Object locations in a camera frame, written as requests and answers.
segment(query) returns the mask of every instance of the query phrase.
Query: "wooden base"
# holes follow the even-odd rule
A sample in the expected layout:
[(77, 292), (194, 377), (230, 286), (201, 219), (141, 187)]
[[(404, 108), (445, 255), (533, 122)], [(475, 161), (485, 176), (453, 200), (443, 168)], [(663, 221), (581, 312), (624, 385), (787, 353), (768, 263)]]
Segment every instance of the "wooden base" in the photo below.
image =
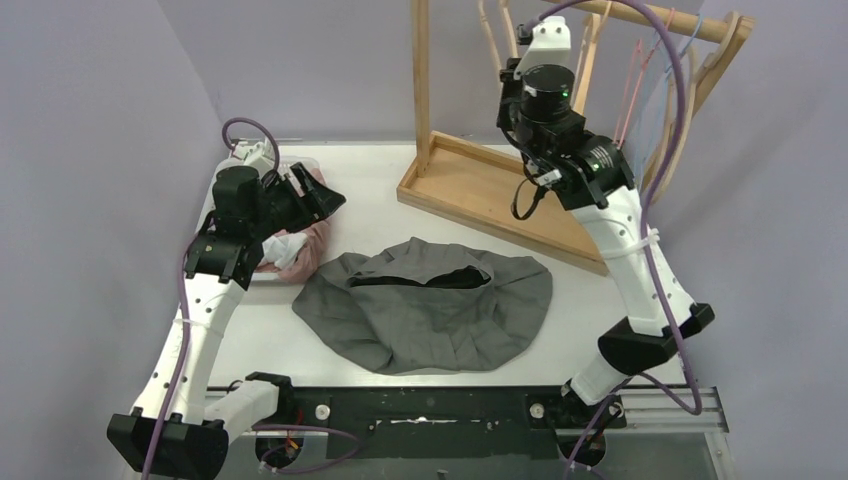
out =
[[(432, 132), (427, 174), (416, 158), (397, 188), (398, 201), (502, 238), (588, 271), (605, 275), (606, 265), (592, 239), (574, 217), (548, 195), (528, 220), (512, 217), (510, 204), (524, 180), (518, 158), (460, 138)], [(524, 185), (519, 211), (535, 187)]]

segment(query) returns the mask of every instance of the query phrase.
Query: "cable tie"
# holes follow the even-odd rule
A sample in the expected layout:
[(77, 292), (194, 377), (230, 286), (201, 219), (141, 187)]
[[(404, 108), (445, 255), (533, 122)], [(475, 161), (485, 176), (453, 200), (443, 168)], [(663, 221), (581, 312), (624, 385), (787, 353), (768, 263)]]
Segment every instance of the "cable tie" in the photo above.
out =
[(626, 257), (627, 255), (630, 255), (631, 253), (638, 252), (639, 250), (642, 250), (643, 248), (647, 247), (648, 245), (653, 245), (653, 244), (657, 243), (659, 240), (660, 240), (659, 231), (656, 228), (652, 228), (648, 232), (648, 235), (645, 238), (639, 240), (638, 242), (634, 243), (633, 245), (629, 245), (629, 246), (624, 247), (624, 248), (617, 248), (617, 249), (614, 248), (614, 249), (611, 249), (611, 250), (604, 250), (603, 252), (601, 252), (601, 257), (603, 257), (604, 260), (613, 260), (613, 259), (616, 259), (616, 258)]

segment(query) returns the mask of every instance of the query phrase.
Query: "gray cloth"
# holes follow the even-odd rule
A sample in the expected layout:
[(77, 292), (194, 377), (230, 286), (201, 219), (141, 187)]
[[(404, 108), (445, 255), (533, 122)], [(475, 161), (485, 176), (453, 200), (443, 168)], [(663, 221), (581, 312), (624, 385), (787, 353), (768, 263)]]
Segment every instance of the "gray cloth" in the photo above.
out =
[(323, 265), (292, 309), (336, 353), (373, 372), (480, 371), (530, 345), (551, 294), (551, 273), (532, 257), (412, 238)]

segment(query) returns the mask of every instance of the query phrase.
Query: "white cloth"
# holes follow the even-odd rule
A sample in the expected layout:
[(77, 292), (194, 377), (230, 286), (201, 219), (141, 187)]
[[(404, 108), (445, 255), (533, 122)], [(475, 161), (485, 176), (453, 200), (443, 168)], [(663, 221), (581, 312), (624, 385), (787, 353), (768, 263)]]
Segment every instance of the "white cloth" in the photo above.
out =
[(294, 264), (300, 249), (306, 245), (305, 233), (290, 233), (288, 235), (272, 236), (262, 242), (265, 257), (259, 265), (273, 263), (275, 267), (284, 270)]

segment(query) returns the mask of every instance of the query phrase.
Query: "pink cloth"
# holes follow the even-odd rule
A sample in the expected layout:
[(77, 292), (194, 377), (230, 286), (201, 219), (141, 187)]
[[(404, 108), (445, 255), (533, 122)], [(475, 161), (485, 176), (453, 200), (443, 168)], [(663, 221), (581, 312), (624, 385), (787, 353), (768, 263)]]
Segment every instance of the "pink cloth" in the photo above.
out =
[[(324, 180), (324, 176), (320, 170), (311, 170), (309, 173), (316, 180), (326, 185), (327, 182)], [(303, 233), (307, 237), (306, 243), (300, 249), (297, 258), (290, 267), (280, 270), (273, 263), (269, 263), (259, 267), (257, 271), (275, 272), (280, 277), (280, 280), (286, 283), (306, 282), (318, 270), (318, 267), (321, 266), (321, 258), (324, 256), (324, 252), (327, 251), (327, 244), (330, 238), (330, 224), (327, 220), (322, 220), (303, 230)], [(276, 235), (288, 235), (288, 232), (280, 230)]]

